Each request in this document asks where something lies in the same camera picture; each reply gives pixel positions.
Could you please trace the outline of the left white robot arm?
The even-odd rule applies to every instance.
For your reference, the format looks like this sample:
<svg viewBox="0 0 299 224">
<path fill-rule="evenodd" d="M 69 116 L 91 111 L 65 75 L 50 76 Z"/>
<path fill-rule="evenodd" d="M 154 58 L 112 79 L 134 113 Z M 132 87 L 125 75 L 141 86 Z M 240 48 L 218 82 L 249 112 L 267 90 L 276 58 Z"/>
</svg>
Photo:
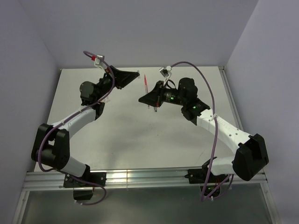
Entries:
<svg viewBox="0 0 299 224">
<path fill-rule="evenodd" d="M 138 71 L 123 71 L 110 66 L 104 70 L 98 83 L 83 82 L 80 87 L 81 106 L 62 121 L 41 124 L 36 133 L 31 159 L 40 169 L 57 170 L 74 176 L 79 186 L 90 183 L 90 167 L 70 155 L 70 139 L 87 124 L 96 121 L 103 113 L 103 100 L 113 88 L 122 89 L 140 76 Z"/>
</svg>

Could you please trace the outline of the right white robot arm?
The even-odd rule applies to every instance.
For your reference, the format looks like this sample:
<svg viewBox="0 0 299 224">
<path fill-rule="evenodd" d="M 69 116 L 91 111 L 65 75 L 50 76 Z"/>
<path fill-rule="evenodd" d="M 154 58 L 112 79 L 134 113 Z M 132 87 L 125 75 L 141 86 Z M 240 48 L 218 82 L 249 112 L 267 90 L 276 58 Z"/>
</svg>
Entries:
<svg viewBox="0 0 299 224">
<path fill-rule="evenodd" d="M 152 91 L 139 98 L 139 102 L 152 107 L 163 103 L 180 105 L 184 118 L 200 126 L 222 141 L 233 153 L 232 157 L 214 158 L 202 170 L 203 179 L 214 181 L 219 175 L 234 174 L 244 181 L 250 181 L 268 163 L 269 157 L 264 138 L 251 135 L 233 126 L 201 101 L 198 88 L 192 78 L 182 78 L 178 88 L 167 88 L 158 81 Z"/>
</svg>

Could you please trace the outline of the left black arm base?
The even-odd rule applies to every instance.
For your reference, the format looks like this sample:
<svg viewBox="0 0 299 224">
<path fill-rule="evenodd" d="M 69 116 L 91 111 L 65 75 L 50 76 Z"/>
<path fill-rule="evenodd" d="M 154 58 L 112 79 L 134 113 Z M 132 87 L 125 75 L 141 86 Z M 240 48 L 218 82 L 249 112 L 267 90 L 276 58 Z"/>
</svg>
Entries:
<svg viewBox="0 0 299 224">
<path fill-rule="evenodd" d="M 107 190 L 105 189 L 106 179 L 106 172 L 91 172 L 84 178 L 67 174 L 64 177 L 63 188 L 73 189 L 75 202 L 86 206 L 95 205 L 102 202 L 107 196 Z M 89 202 L 93 197 L 95 188 L 101 188 L 103 196 L 98 201 Z"/>
</svg>

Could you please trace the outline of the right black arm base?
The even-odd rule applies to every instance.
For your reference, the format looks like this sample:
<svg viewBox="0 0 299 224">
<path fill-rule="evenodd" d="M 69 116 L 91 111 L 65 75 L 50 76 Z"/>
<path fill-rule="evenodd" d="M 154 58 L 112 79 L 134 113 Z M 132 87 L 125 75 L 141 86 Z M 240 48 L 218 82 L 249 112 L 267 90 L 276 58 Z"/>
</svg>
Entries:
<svg viewBox="0 0 299 224">
<path fill-rule="evenodd" d="M 188 179 L 189 184 L 202 184 L 200 190 L 203 191 L 204 183 L 208 172 L 208 165 L 204 164 L 201 168 L 187 170 L 184 178 Z M 213 175 L 210 173 L 204 196 L 208 196 L 228 175 Z"/>
</svg>

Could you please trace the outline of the red highlighter pen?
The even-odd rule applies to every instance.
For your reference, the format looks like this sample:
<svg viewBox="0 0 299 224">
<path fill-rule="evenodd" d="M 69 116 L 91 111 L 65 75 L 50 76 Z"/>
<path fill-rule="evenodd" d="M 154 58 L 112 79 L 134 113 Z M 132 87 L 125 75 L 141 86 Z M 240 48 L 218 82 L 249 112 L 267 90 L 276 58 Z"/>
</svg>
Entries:
<svg viewBox="0 0 299 224">
<path fill-rule="evenodd" d="M 148 94 L 148 84 L 147 84 L 147 78 L 144 74 L 144 86 L 145 86 L 145 93 Z"/>
</svg>

